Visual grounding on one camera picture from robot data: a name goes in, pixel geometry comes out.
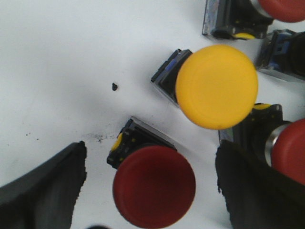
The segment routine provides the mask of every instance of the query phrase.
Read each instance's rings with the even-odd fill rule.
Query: white surface
[[[231,228],[217,192],[217,132],[188,121],[150,84],[177,48],[228,43],[256,56],[260,40],[203,37],[203,11],[198,0],[1,0],[0,185],[84,140],[88,178],[71,228],[136,228],[115,208],[115,170],[106,164],[118,132],[134,115],[183,145],[179,150],[195,171],[194,204],[169,228]],[[269,30],[304,26],[275,21]],[[282,104],[285,119],[305,116],[304,96],[304,85],[259,74],[257,101]]]

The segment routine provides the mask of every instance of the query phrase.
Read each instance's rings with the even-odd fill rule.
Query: silver metal ring
[[[250,0],[251,4],[254,6],[254,8],[257,10],[257,12],[259,12],[260,14],[262,14],[263,16],[267,17],[267,18],[272,18],[261,6],[261,4],[259,3],[258,0]]]
[[[289,126],[290,123],[280,125],[276,129],[274,129],[269,137],[267,138],[266,144],[265,144],[265,159],[267,164],[271,167],[272,166],[272,161],[271,161],[271,154],[272,154],[272,149],[273,146],[275,145],[277,138],[279,137],[280,133],[287,127]]]

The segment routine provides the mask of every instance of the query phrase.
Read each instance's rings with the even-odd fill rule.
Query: yellow mushroom button
[[[195,124],[226,129],[238,124],[256,101],[258,80],[251,60],[228,45],[212,45],[193,53],[182,65],[176,96]]]

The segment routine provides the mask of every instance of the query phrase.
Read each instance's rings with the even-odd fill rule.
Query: red button cap
[[[272,150],[272,167],[305,185],[305,119],[290,124]]]
[[[258,0],[273,18],[285,22],[305,20],[305,0]]]
[[[191,206],[196,190],[188,161],[165,146],[147,146],[129,155],[113,182],[117,209],[141,228],[164,228]]]

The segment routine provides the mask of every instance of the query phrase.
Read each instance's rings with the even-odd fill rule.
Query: yellow button cap
[[[271,106],[271,104],[255,104],[253,109],[255,110],[264,110]]]
[[[209,129],[226,129],[242,121],[255,104],[257,90],[251,60],[222,44],[193,53],[176,81],[181,110],[192,122]]]
[[[120,133],[119,136],[117,137],[115,143],[113,144],[111,151],[116,150],[120,146],[122,139],[123,139],[123,134]]]
[[[245,39],[245,40],[251,40],[251,39],[255,38],[252,34],[245,33],[245,32],[240,32],[240,33],[234,34],[233,36],[235,38],[240,38],[240,39]]]

